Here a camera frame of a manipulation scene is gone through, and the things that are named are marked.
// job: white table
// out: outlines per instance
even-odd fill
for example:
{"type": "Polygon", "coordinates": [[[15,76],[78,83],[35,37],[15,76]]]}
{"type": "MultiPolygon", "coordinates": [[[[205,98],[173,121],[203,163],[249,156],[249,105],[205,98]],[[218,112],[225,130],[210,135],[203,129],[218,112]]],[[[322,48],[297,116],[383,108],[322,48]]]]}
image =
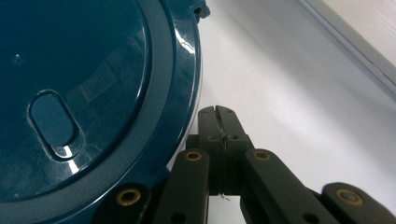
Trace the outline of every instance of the white table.
{"type": "MultiPolygon", "coordinates": [[[[307,187],[346,182],[396,214],[396,96],[296,0],[207,4],[200,108],[233,109],[307,187]]],[[[226,198],[208,223],[244,223],[226,198]]]]}
{"type": "Polygon", "coordinates": [[[299,0],[396,93],[395,0],[299,0]]]}

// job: oval button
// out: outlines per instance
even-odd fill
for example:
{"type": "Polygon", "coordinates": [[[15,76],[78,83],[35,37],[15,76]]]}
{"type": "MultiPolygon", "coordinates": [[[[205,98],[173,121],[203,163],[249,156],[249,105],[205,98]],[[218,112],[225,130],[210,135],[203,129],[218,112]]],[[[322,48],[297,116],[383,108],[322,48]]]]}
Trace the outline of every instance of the oval button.
{"type": "Polygon", "coordinates": [[[46,93],[38,96],[30,113],[37,131],[52,147],[67,146],[73,139],[76,125],[57,94],[46,93]]]}

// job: brass screw insert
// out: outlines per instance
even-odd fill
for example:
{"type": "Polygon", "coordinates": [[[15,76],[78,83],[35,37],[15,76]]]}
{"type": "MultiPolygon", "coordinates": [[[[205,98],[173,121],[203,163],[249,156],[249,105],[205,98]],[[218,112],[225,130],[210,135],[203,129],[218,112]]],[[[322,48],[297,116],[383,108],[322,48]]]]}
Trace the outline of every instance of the brass screw insert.
{"type": "Polygon", "coordinates": [[[121,206],[130,206],[137,203],[140,197],[138,189],[124,189],[117,195],[117,203],[121,206]]]}
{"type": "Polygon", "coordinates": [[[186,160],[188,161],[198,161],[202,158],[201,153],[196,151],[191,151],[186,154],[186,160]]]}
{"type": "Polygon", "coordinates": [[[264,151],[255,151],[254,157],[260,161],[269,161],[271,158],[270,155],[264,151]]]}
{"type": "Polygon", "coordinates": [[[363,198],[349,189],[338,189],[335,194],[340,198],[344,203],[348,203],[354,206],[362,206],[363,198]]]}

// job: white surface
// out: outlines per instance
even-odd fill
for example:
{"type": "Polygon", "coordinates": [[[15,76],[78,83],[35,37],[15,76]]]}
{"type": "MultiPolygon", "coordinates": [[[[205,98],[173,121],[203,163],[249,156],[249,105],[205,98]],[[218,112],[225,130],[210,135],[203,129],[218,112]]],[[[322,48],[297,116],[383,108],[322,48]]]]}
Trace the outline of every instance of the white surface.
{"type": "Polygon", "coordinates": [[[395,0],[303,0],[396,83],[395,0]]]}
{"type": "MultiPolygon", "coordinates": [[[[207,4],[200,108],[233,109],[307,187],[346,182],[396,214],[396,97],[295,0],[207,4]]],[[[208,223],[244,223],[227,198],[208,223]]]]}

